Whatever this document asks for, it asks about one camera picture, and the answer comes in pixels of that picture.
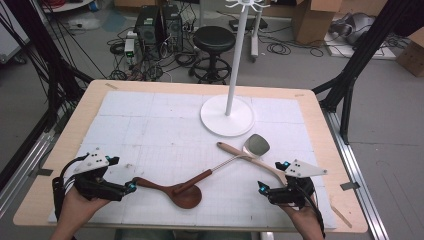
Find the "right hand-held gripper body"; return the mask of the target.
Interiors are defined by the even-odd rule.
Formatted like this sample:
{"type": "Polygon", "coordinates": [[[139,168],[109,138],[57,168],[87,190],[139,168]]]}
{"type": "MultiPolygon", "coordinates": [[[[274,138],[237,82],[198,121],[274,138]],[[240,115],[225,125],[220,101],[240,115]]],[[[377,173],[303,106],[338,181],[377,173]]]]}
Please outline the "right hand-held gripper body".
{"type": "Polygon", "coordinates": [[[293,204],[302,208],[306,199],[315,192],[312,177],[327,174],[327,170],[307,162],[294,160],[285,173],[287,185],[282,188],[270,189],[268,200],[271,204],[293,204]]]}

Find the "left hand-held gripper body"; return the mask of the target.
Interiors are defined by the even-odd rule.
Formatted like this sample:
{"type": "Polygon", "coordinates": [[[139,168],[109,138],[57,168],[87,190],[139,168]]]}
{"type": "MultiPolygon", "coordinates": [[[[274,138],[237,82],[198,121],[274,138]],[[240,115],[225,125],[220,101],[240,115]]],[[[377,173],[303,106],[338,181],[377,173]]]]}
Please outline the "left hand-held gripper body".
{"type": "Polygon", "coordinates": [[[74,187],[86,199],[101,198],[121,201],[127,195],[125,185],[108,182],[103,178],[109,162],[101,151],[79,157],[80,163],[73,171],[74,187]]]}

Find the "steel spoon brown handle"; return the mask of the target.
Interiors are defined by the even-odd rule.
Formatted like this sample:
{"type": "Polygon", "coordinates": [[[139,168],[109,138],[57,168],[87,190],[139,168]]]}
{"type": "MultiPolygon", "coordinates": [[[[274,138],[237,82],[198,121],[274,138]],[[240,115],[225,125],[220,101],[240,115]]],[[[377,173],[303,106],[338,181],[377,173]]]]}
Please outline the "steel spoon brown handle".
{"type": "MultiPolygon", "coordinates": [[[[247,149],[255,154],[259,155],[260,157],[263,156],[265,153],[267,153],[270,150],[270,145],[267,140],[265,140],[262,136],[258,134],[251,135],[243,144],[243,147],[246,146],[247,149]]],[[[193,181],[195,184],[200,182],[201,180],[205,179],[206,177],[210,176],[214,171],[218,170],[219,168],[223,167],[224,165],[230,163],[231,161],[240,158],[239,156],[233,155],[230,159],[224,161],[223,163],[217,165],[216,167],[212,169],[208,169],[197,176],[193,177],[192,179],[188,181],[193,181]]]]}

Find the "light wooden spatula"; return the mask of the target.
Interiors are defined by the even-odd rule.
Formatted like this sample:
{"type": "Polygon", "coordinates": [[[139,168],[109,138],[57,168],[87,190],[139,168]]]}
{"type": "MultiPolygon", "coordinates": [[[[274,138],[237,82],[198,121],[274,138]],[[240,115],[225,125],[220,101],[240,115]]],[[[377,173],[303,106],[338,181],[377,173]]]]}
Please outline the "light wooden spatula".
{"type": "Polygon", "coordinates": [[[264,162],[262,162],[260,160],[260,156],[251,153],[247,149],[246,146],[244,146],[242,150],[238,150],[235,147],[232,147],[229,144],[226,144],[226,143],[223,143],[223,142],[218,142],[217,146],[220,149],[222,149],[222,150],[224,150],[224,151],[226,151],[230,154],[233,154],[235,156],[239,156],[240,158],[245,159],[248,162],[251,162],[251,163],[253,163],[253,164],[255,164],[259,167],[262,167],[262,168],[268,170],[269,172],[273,173],[276,176],[276,178],[281,182],[281,184],[283,186],[287,185],[287,179],[286,179],[284,172],[277,170],[277,169],[274,169],[274,168],[270,167],[269,165],[265,164],[264,162]]]}

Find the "dark wooden spoon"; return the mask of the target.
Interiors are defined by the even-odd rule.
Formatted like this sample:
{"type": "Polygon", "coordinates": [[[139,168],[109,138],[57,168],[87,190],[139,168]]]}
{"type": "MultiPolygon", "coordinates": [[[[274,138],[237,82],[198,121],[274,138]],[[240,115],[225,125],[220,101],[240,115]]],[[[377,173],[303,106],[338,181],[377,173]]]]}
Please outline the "dark wooden spoon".
{"type": "Polygon", "coordinates": [[[183,209],[192,209],[202,200],[202,192],[193,181],[187,181],[172,186],[158,185],[141,177],[135,177],[133,181],[138,186],[162,191],[176,206],[183,209]]]}

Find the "white hook rack stand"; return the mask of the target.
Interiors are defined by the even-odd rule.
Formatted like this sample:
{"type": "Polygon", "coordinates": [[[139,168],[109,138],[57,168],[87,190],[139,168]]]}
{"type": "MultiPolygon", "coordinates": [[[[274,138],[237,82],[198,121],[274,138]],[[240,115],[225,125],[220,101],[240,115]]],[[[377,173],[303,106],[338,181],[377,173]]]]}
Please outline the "white hook rack stand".
{"type": "Polygon", "coordinates": [[[226,0],[226,7],[240,9],[228,94],[206,100],[201,107],[200,117],[211,132],[224,137],[237,137],[250,131],[255,123],[252,107],[235,96],[245,27],[249,10],[261,13],[266,4],[265,0],[226,0]]]}

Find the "person's right hand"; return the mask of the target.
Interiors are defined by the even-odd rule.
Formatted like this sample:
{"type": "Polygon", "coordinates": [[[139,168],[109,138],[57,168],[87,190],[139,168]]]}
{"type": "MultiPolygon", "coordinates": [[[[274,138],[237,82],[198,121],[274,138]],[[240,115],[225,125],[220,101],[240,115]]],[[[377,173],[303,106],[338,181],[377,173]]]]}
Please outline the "person's right hand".
{"type": "Polygon", "coordinates": [[[320,231],[322,233],[317,215],[313,209],[314,206],[315,204],[309,204],[299,210],[284,205],[280,205],[280,208],[289,216],[299,234],[309,231],[320,231]]]}

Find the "person's left hand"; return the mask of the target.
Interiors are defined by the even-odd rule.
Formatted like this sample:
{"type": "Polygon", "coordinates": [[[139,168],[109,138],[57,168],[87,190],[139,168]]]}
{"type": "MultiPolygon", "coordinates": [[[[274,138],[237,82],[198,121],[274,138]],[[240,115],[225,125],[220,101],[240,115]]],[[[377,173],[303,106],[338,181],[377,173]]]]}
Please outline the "person's left hand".
{"type": "Polygon", "coordinates": [[[74,233],[108,203],[109,200],[101,198],[87,200],[72,187],[65,195],[58,225],[74,233]]]}

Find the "white foam mat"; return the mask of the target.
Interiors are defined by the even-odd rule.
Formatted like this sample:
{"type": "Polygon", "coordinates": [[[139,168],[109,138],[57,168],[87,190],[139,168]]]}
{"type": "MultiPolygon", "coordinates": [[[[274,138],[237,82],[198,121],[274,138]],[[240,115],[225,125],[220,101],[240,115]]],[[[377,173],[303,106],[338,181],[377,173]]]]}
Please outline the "white foam mat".
{"type": "Polygon", "coordinates": [[[218,147],[221,136],[202,123],[204,95],[111,91],[97,112],[78,153],[95,149],[116,156],[105,178],[123,184],[142,177],[159,185],[182,183],[206,169],[202,200],[193,209],[176,206],[164,193],[140,187],[92,218],[94,224],[164,228],[283,229],[287,215],[258,192],[259,183],[280,185],[263,169],[218,147]]]}

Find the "thin wooden stick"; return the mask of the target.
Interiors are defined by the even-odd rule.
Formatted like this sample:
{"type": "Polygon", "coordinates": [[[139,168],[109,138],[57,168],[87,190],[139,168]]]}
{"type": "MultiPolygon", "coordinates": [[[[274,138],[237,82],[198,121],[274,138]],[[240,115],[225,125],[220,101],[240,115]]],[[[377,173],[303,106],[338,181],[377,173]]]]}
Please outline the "thin wooden stick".
{"type": "Polygon", "coordinates": [[[332,211],[344,222],[348,228],[352,228],[350,221],[333,205],[330,205],[332,211]]]}

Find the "white power unit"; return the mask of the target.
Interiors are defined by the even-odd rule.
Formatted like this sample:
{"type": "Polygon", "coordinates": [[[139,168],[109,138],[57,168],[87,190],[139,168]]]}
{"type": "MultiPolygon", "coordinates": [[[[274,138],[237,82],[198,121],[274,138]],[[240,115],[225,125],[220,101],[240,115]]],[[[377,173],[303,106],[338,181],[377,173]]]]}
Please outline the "white power unit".
{"type": "Polygon", "coordinates": [[[124,54],[126,57],[127,64],[133,66],[136,64],[136,51],[135,51],[135,39],[137,35],[129,31],[125,38],[124,54]]]}

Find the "white board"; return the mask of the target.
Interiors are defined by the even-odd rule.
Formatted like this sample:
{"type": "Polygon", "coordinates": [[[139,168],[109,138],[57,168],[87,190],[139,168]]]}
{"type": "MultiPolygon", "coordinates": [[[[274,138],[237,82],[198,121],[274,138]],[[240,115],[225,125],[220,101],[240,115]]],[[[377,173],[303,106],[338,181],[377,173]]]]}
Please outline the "white board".
{"type": "MultiPolygon", "coordinates": [[[[332,57],[350,58],[354,54],[353,46],[337,34],[327,33],[324,37],[325,47],[332,57]]],[[[373,59],[395,60],[395,54],[384,44],[375,52],[373,59]]]]}

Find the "white stand leg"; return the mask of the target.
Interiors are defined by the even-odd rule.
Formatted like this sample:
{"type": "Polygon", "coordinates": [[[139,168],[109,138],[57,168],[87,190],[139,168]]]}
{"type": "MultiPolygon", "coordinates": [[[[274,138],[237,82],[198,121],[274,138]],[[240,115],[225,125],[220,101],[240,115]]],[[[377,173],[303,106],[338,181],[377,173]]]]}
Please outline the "white stand leg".
{"type": "Polygon", "coordinates": [[[259,49],[258,49],[258,30],[259,30],[259,26],[260,26],[260,19],[261,19],[261,13],[262,11],[259,10],[256,15],[255,15],[255,19],[253,21],[252,24],[252,34],[251,34],[251,60],[252,62],[255,62],[256,59],[259,56],[259,49]]]}

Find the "black computer tower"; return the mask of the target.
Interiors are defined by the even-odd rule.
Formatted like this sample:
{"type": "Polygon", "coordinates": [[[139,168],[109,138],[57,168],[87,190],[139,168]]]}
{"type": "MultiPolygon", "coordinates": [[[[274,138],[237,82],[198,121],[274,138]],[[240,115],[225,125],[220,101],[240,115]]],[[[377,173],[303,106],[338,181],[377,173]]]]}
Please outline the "black computer tower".
{"type": "Polygon", "coordinates": [[[164,41],[164,30],[160,7],[143,5],[140,9],[134,32],[137,34],[143,53],[152,59],[159,59],[160,45],[164,41]]]}
{"type": "Polygon", "coordinates": [[[183,50],[182,18],[175,4],[162,7],[166,42],[174,52],[183,50]]]}

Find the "black round stool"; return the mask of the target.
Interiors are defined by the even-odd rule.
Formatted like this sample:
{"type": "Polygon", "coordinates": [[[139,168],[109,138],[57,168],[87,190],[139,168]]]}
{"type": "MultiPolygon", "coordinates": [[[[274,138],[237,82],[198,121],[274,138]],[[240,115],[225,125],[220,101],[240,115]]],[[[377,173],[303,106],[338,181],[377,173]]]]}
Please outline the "black round stool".
{"type": "Polygon", "coordinates": [[[188,74],[196,77],[199,84],[221,82],[225,85],[226,79],[231,75],[232,67],[220,55],[235,46],[234,34],[220,26],[204,26],[195,32],[193,43],[207,56],[196,60],[188,74]]]}

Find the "cardboard box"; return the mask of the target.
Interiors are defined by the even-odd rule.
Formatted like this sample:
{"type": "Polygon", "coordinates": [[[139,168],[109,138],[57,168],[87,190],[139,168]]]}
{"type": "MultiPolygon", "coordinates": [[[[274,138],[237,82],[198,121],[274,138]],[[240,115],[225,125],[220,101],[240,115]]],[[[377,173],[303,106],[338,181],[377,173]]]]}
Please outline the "cardboard box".
{"type": "Polygon", "coordinates": [[[416,77],[424,77],[424,27],[409,36],[411,42],[396,62],[416,77]]]}
{"type": "Polygon", "coordinates": [[[301,45],[321,46],[343,0],[296,0],[291,20],[294,40],[301,45]]]}

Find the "grey bundle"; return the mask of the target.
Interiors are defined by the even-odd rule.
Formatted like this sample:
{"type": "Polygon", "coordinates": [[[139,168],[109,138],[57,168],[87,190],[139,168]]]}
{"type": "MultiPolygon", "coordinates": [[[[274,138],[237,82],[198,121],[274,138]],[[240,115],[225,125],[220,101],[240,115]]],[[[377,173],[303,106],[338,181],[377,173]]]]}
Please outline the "grey bundle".
{"type": "Polygon", "coordinates": [[[365,13],[347,13],[330,24],[328,32],[344,38],[350,45],[357,45],[375,21],[365,13]]]}

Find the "round white table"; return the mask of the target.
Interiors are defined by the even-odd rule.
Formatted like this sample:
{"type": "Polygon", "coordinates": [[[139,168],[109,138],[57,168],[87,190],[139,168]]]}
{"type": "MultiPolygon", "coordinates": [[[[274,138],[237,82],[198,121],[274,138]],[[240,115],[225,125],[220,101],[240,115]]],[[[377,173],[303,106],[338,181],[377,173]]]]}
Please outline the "round white table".
{"type": "Polygon", "coordinates": [[[70,0],[66,0],[65,3],[61,6],[48,6],[48,5],[44,5],[42,4],[42,10],[47,13],[47,12],[64,12],[64,11],[70,11],[70,10],[74,10],[80,7],[84,7],[84,6],[88,6],[93,0],[82,0],[81,2],[75,2],[72,3],[70,0]]]}

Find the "aluminium rail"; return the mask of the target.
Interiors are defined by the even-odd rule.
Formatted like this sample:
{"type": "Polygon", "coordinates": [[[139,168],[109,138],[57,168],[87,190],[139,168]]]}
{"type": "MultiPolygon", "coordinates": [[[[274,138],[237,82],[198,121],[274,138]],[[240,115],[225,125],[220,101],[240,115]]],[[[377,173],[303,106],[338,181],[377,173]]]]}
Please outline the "aluminium rail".
{"type": "Polygon", "coordinates": [[[17,170],[0,191],[0,216],[10,207],[25,182],[32,176],[36,176],[42,169],[43,162],[47,159],[54,144],[54,133],[42,133],[31,145],[17,170]]]}
{"type": "Polygon", "coordinates": [[[353,149],[349,144],[344,142],[342,135],[339,133],[341,123],[337,114],[324,111],[323,115],[327,121],[330,132],[332,133],[334,142],[341,156],[349,182],[358,182],[361,186],[358,189],[352,190],[355,192],[363,215],[366,219],[368,230],[372,234],[374,240],[390,240],[354,155],[353,149]]]}

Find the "black metal frame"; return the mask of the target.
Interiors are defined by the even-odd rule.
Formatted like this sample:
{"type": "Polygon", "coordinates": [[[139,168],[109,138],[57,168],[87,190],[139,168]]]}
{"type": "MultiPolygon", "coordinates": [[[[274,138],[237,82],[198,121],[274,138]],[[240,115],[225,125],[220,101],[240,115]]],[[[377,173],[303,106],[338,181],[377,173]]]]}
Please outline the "black metal frame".
{"type": "Polygon", "coordinates": [[[12,25],[0,16],[2,26],[30,58],[39,78],[48,84],[48,109],[43,119],[45,128],[50,130],[57,123],[60,107],[65,102],[79,102],[82,98],[85,90],[77,78],[84,83],[91,83],[93,78],[63,58],[30,0],[0,0],[0,7],[3,4],[8,7],[39,55],[39,58],[35,57],[12,25]]]}
{"type": "MultiPolygon", "coordinates": [[[[345,144],[349,145],[351,103],[357,78],[397,26],[413,23],[415,10],[424,10],[424,0],[387,0],[343,70],[335,78],[312,89],[316,95],[328,90],[326,97],[319,101],[320,107],[327,112],[335,113],[339,103],[343,102],[339,134],[345,144]]],[[[413,25],[414,31],[419,29],[416,23],[413,25]]]]}

